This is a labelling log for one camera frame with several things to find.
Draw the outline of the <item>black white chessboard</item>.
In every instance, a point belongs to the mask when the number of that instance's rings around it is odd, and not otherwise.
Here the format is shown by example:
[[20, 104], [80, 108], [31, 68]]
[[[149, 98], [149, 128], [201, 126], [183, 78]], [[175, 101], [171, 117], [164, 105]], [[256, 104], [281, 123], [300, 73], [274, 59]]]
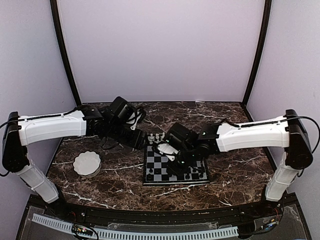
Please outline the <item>black white chessboard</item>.
[[210, 182], [204, 160], [178, 160], [178, 151], [163, 142], [165, 133], [148, 134], [144, 149], [144, 186], [200, 185]]

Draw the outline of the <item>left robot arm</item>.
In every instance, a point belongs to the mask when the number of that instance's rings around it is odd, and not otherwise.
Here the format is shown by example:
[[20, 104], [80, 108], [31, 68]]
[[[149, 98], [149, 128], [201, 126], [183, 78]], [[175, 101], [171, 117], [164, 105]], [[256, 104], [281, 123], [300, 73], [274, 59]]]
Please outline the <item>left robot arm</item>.
[[15, 173], [36, 192], [60, 218], [67, 218], [70, 206], [63, 194], [36, 166], [27, 147], [34, 143], [66, 137], [111, 138], [121, 145], [140, 150], [146, 141], [144, 131], [136, 126], [146, 116], [142, 107], [125, 104], [120, 110], [110, 107], [97, 109], [82, 105], [66, 113], [40, 116], [19, 116], [11, 112], [2, 140], [2, 166], [7, 173]]

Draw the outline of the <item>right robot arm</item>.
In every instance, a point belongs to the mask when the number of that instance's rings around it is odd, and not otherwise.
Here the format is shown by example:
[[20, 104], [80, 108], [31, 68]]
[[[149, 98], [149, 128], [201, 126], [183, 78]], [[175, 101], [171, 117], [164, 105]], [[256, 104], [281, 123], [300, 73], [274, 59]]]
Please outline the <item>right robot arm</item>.
[[264, 121], [231, 123], [223, 119], [204, 125], [199, 133], [175, 123], [158, 150], [169, 157], [168, 172], [178, 176], [210, 155], [248, 148], [283, 148], [280, 165], [265, 188], [265, 198], [255, 205], [255, 213], [266, 217], [298, 173], [313, 162], [314, 149], [302, 119], [288, 109], [285, 115]]

